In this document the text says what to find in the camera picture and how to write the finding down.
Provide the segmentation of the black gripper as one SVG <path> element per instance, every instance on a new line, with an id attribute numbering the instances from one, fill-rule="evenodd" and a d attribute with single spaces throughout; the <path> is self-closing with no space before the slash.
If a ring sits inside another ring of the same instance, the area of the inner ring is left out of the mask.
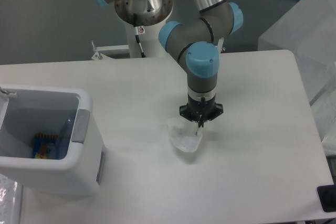
<path id="1" fill-rule="evenodd" d="M 196 122 L 198 127 L 203 127 L 204 122 L 212 121 L 224 113 L 223 105 L 216 103 L 216 96 L 207 100 L 201 97 L 195 100 L 191 96 L 187 97 L 187 104 L 179 107 L 180 116 L 185 119 Z"/>

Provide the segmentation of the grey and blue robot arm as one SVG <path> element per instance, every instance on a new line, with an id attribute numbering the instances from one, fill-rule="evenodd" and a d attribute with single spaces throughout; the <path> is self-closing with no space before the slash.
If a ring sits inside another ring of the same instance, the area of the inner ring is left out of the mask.
<path id="1" fill-rule="evenodd" d="M 125 26 L 132 58 L 170 55 L 186 72 L 187 104 L 179 109 L 185 119 L 203 126 L 224 112 L 215 101 L 219 54 L 223 39 L 240 29 L 243 14 L 227 0 L 195 0 L 200 17 L 189 25 L 170 21 L 173 0 L 96 0 L 113 4 Z"/>

